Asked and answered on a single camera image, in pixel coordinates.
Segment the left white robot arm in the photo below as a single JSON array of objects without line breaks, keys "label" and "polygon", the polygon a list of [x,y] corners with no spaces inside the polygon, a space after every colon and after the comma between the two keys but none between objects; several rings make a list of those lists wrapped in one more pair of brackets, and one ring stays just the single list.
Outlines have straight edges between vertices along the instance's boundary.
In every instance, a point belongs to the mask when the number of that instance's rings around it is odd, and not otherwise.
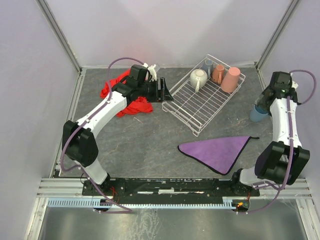
[{"label": "left white robot arm", "polygon": [[77,121],[68,120],[63,126],[62,153],[81,167],[97,185],[110,178],[98,160],[96,138],[105,125],[139,97],[149,103],[173,101],[165,78],[157,77],[157,64],[134,64],[129,74],[110,88],[108,95],[91,112]]}]

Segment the pink plastic tumbler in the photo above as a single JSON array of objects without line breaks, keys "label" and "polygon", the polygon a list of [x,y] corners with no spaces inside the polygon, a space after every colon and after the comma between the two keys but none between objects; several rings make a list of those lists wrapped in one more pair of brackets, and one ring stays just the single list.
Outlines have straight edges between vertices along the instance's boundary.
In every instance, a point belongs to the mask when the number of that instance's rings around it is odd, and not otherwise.
[{"label": "pink plastic tumbler", "polygon": [[238,85],[238,80],[240,77],[241,71],[237,67],[230,67],[224,76],[220,88],[225,93],[233,93]]}]

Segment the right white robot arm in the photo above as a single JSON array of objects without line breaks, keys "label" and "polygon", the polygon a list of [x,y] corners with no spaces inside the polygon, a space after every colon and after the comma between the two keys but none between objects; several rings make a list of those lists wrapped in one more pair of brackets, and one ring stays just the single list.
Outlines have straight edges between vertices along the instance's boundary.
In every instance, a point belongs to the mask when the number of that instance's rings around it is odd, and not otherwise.
[{"label": "right white robot arm", "polygon": [[275,71],[256,101],[272,118],[272,141],[259,155],[255,166],[239,169],[232,181],[241,187],[265,186],[282,190],[292,185],[310,159],[298,136],[296,110],[301,105],[291,72]]}]

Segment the cream ceramic mug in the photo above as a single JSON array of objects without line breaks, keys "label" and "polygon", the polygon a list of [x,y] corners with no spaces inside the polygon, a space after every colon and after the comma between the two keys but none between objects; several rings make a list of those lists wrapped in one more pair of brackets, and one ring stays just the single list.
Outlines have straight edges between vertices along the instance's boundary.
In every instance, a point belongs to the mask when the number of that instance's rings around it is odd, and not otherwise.
[{"label": "cream ceramic mug", "polygon": [[198,93],[199,90],[204,87],[207,81],[208,75],[203,69],[195,69],[190,74],[189,82],[196,93]]}]

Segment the light blue ceramic mug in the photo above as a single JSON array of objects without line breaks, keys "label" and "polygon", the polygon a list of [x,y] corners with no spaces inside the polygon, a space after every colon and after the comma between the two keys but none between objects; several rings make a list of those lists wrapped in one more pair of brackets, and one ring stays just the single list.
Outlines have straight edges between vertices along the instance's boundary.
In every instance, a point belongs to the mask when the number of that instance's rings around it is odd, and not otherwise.
[{"label": "light blue ceramic mug", "polygon": [[209,58],[206,58],[201,67],[207,73],[207,76],[210,77],[213,72],[213,61]]}]

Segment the blue plastic cup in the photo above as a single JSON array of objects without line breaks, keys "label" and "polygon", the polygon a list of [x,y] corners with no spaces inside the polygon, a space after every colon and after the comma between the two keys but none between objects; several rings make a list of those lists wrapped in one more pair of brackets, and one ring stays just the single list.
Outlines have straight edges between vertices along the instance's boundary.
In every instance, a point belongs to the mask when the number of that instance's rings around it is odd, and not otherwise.
[{"label": "blue plastic cup", "polygon": [[257,105],[254,105],[253,109],[250,112],[249,119],[252,122],[257,123],[265,119],[268,115],[269,113],[267,111]]}]

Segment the salmon pink ceramic mug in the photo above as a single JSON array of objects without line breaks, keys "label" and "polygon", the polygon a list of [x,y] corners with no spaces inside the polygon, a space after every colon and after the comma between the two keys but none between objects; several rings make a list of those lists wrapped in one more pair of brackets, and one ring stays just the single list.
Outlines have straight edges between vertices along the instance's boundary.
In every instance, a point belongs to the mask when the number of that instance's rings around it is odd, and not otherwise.
[{"label": "salmon pink ceramic mug", "polygon": [[224,77],[225,67],[222,64],[216,65],[211,75],[212,81],[221,84]]}]

